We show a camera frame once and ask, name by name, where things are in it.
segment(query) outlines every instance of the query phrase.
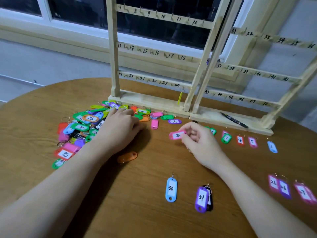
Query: black key tag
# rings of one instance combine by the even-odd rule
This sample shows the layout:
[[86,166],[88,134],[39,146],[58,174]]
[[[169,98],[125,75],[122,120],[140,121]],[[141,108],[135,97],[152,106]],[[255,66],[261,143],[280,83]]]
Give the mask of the black key tag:
[[209,188],[208,185],[203,185],[203,187],[205,189],[207,189],[209,192],[208,202],[207,202],[207,211],[212,211],[212,209],[214,208],[213,203],[212,203],[212,192],[211,192],[211,189]]

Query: pen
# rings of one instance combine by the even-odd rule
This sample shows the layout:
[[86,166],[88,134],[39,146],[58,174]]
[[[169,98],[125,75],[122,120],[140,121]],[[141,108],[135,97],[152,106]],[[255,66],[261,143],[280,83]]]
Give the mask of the pen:
[[241,125],[241,126],[244,127],[244,128],[248,128],[248,126],[246,126],[244,123],[241,123],[240,121],[234,119],[233,117],[230,117],[229,115],[224,114],[224,113],[222,113],[222,112],[220,112],[220,113],[221,113],[223,116],[225,116],[227,119],[231,120],[232,122],[235,122],[235,123]]

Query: table top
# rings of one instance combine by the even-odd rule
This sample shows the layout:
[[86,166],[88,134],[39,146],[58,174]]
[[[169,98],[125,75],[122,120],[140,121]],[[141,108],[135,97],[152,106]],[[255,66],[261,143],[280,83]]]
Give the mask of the table top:
[[[130,80],[120,80],[121,88],[156,94],[177,100],[179,92]],[[53,156],[57,127],[62,117],[84,111],[110,95],[110,78],[87,78],[61,82],[36,89],[0,108],[0,208],[17,200],[54,172]],[[204,99],[205,107],[261,117],[263,112],[228,103]],[[189,120],[180,118],[183,123]],[[256,237],[226,184],[196,161],[180,140],[168,134],[180,125],[160,120],[157,130],[145,122],[143,130],[127,147],[137,159],[118,165],[110,159],[97,174],[67,233],[75,237]],[[279,118],[271,137],[210,125],[226,155],[254,182],[317,232],[317,206],[304,203],[293,187],[304,180],[317,195],[317,133]],[[223,130],[233,139],[220,142]],[[236,135],[245,136],[246,145],[237,145]],[[257,138],[251,148],[247,137]],[[267,138],[278,153],[270,152]],[[165,200],[166,181],[172,172],[178,181],[177,200]],[[292,199],[270,192],[268,174],[288,178]],[[194,208],[199,186],[210,184],[214,209],[201,214]]]

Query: person's left arm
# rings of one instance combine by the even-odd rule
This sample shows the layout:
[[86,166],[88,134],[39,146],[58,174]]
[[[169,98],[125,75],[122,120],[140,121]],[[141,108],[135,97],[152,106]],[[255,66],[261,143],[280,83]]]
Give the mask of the person's left arm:
[[141,130],[133,111],[112,110],[96,137],[0,214],[2,237],[61,237],[100,167]]

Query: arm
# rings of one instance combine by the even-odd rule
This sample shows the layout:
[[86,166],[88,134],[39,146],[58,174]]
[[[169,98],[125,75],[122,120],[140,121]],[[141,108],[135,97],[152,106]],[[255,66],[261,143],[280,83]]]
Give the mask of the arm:
[[186,130],[188,135],[182,136],[182,142],[195,158],[228,185],[258,237],[317,237],[313,230],[236,167],[209,129],[190,122],[180,130]]
[[133,111],[109,113],[96,137],[0,214],[2,237],[61,237],[100,167],[141,130]]

